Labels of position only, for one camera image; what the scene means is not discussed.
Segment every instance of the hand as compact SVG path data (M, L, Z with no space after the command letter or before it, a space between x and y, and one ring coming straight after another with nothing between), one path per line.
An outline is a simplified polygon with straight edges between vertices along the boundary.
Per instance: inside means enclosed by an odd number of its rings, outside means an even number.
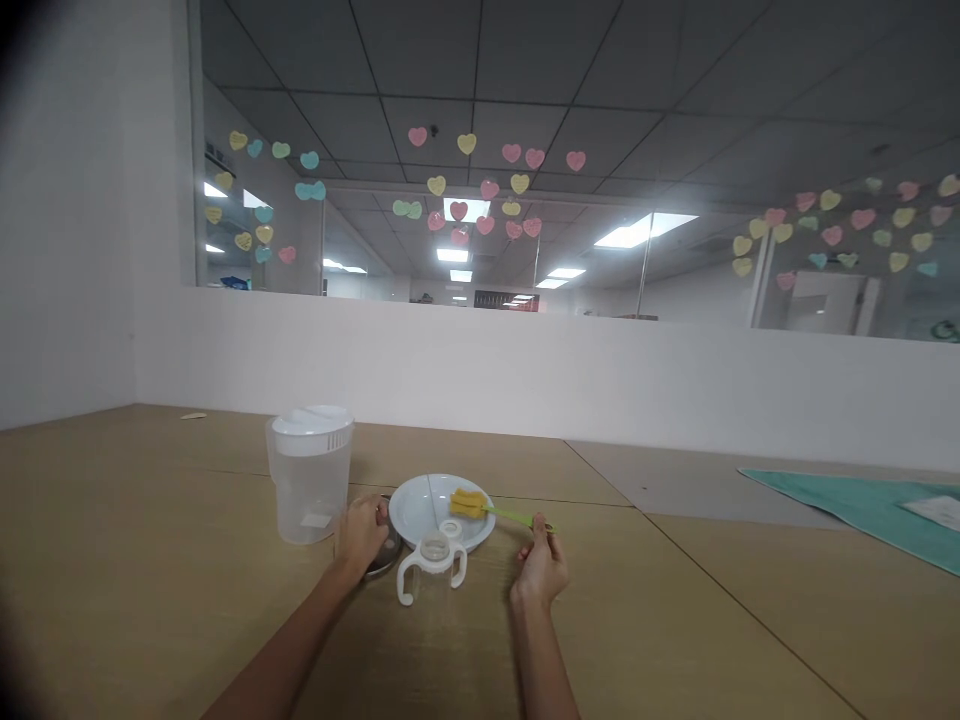
M510 599L536 603L549 610L550 603L570 582L570 574L560 538L547 533L546 525L543 513L537 513L533 518L533 542L517 553L520 577L513 583Z

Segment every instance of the fluorescent light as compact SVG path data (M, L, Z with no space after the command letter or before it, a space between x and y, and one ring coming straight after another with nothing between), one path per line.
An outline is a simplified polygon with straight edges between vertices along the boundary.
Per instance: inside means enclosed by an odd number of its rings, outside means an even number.
M571 280L578 275L583 275L585 272L586 270L577 270L575 268L557 268L552 273L549 273L548 277L562 277Z
M675 213L652 213L637 220L633 225L619 227L608 235L600 238L594 245L599 247L632 248L645 243L650 238L660 237L684 223L696 220L699 215L677 215Z
M466 250L451 250L450 248L437 248L437 259L446 262L466 262L470 253Z
M455 202L465 202L467 204L467 214L463 216L463 220L457 220L450 214L450 206ZM490 212L490 202L488 200L443 199L443 217L451 222L476 222L478 217L481 215L486 217L488 212Z
M203 184L203 194L206 195L207 197L226 197L227 196L225 192L221 192L220 190L218 190L213 185L207 182Z

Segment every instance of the teal cloth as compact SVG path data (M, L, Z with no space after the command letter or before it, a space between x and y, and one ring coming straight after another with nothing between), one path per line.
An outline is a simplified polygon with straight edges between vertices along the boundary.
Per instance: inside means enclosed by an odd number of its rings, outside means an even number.
M740 472L805 505L826 510L878 540L960 575L960 532L900 507L906 502L940 495L960 500L960 486L743 468Z

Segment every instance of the heart sticker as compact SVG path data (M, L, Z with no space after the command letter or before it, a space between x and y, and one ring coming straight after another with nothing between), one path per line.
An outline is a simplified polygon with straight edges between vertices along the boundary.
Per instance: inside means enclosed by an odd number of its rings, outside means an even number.
M547 154L543 150L534 150L533 148L530 148L527 150L527 154L524 155L524 158L526 159L527 165L530 167L530 169L536 170L538 167L543 165L543 159L546 156Z
M880 247L890 247L893 242L893 234L889 230L874 230L873 241Z
M461 135L457 138L457 147L464 155L469 155L477 147L477 136L473 133Z
M913 222L917 215L915 208L897 208L893 211L893 226L901 230Z
M926 252L933 245L933 233L917 233L910 238L910 245L917 252Z
M303 153L300 156L300 164L307 170L315 170L317 165L320 164L320 156L313 150L308 153Z
M733 261L733 271L739 277L746 277L753 270L753 260L750 258L737 258Z
M823 238L823 241L827 243L827 245L834 247L835 245L839 245L840 241L843 240L843 228L839 225L833 225L820 233L820 237Z
M242 150L244 145L247 144L247 139L247 136L242 132L234 130L230 133L230 147L234 150Z
M778 244L782 242L786 242L792 237L793 237L793 225L791 225L790 223L777 225L773 229L773 239L776 240Z
M447 189L447 179L443 175L437 175L435 178L429 178L427 180L427 187L437 197L443 195L443 191Z
M510 187L513 188L513 191L517 195L523 195L527 191L527 188L530 187L530 176L514 175L510 178Z
M522 150L519 145L504 145L500 152L503 154L503 159L508 163L515 163L520 159Z
M580 172L580 169L586 164L586 162L587 154L584 152L567 153L567 167L574 172Z
M910 262L910 256L906 253L890 253L890 271L900 272Z
M467 204L464 202L450 203L450 214L453 219L460 222L467 216Z
M806 212L817 201L816 193L797 193L797 210Z
M820 209L833 210L840 204L841 200L843 200L843 195L840 193L836 193L833 190L824 190L820 193Z
M865 227L872 225L876 219L877 211L873 208L854 210L850 215L850 224L853 225L854 230L863 230Z
M240 233L233 239L233 242L236 243L238 248L244 252L247 252L253 245L253 237L250 235L250 233Z
M497 221L490 217L481 215L477 218L477 230L480 231L481 235L489 235L490 231L493 230L493 226L496 224Z
M414 147L420 147L427 141L426 128L410 128L407 130L407 139Z
M733 254L737 257L741 255L746 255L750 252L750 248L753 247L753 240L743 235L737 235L733 239Z
M523 221L523 231L530 237L539 235L542 227L543 221L540 218L530 218Z
M437 230L443 230L443 226L446 224L447 221L443 219L443 215L436 210L427 216L427 227L434 232Z
M788 273L780 273L779 275L777 275L777 286L781 290L789 290L796 284L797 284L797 274L792 270Z

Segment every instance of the ceiling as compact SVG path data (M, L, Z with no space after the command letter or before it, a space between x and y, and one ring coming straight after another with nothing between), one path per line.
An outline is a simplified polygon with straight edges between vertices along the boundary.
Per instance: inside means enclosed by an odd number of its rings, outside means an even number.
M443 274L450 225L426 228L440 209L428 177L476 189L529 174L520 218L544 221L539 257L526 236L508 242L499 202L497 229L470 242L475 279L520 285L534 263L575 260L582 284L635 285L642 252L592 244L654 204L700 218L652 244L652 279L728 261L744 221L795 192L956 171L957 27L958 4L937 0L202 2L204 73L291 145L298 173L327 181L394 272ZM422 147L407 140L431 125ZM506 143L546 160L511 165ZM312 171L293 160L309 150ZM587 155L579 173L571 150ZM423 217L394 216L396 199L421 200Z

